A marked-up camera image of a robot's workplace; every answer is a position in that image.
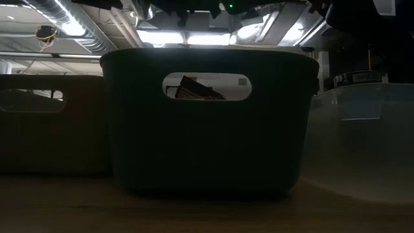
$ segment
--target wooden shelf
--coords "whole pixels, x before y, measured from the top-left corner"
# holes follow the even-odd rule
[[[373,203],[300,180],[279,201],[143,198],[111,178],[0,176],[0,232],[413,232],[414,204]]]

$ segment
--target storage bin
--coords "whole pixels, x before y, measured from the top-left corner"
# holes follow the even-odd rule
[[[302,176],[375,201],[414,201],[414,85],[369,83],[312,99]]]
[[[286,52],[131,49],[101,58],[115,179],[139,191],[286,192],[299,175],[318,63]],[[177,100],[174,72],[245,75],[242,101]]]
[[[109,172],[106,114],[102,77],[0,75],[0,173]]]

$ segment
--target ceiling light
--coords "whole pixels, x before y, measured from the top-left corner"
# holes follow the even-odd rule
[[[17,5],[11,5],[11,4],[0,4],[0,6],[19,7],[19,6],[17,6]]]
[[[59,54],[61,58],[81,58],[81,59],[99,59],[99,55],[81,55],[81,54]]]
[[[165,43],[184,43],[180,32],[147,32],[137,30],[141,40],[153,45],[163,45]]]
[[[270,14],[263,16],[263,22],[266,23],[267,19],[270,17]]]
[[[192,45],[228,45],[230,34],[204,34],[194,35],[188,38],[188,43]]]
[[[233,35],[231,38],[230,38],[230,42],[229,42],[229,44],[231,44],[231,45],[235,45],[237,43],[237,37],[235,36],[235,35]]]
[[[154,17],[154,12],[153,9],[151,7],[148,8],[148,16],[150,19],[152,19]]]
[[[237,32],[237,35],[241,39],[249,38],[250,36],[253,36],[253,35],[256,35],[257,33],[259,33],[260,28],[262,26],[263,26],[262,23],[256,23],[256,24],[253,24],[253,25],[248,25],[248,26],[242,27]]]
[[[295,23],[289,31],[286,33],[283,40],[294,41],[302,37],[303,35],[303,25],[301,23]]]

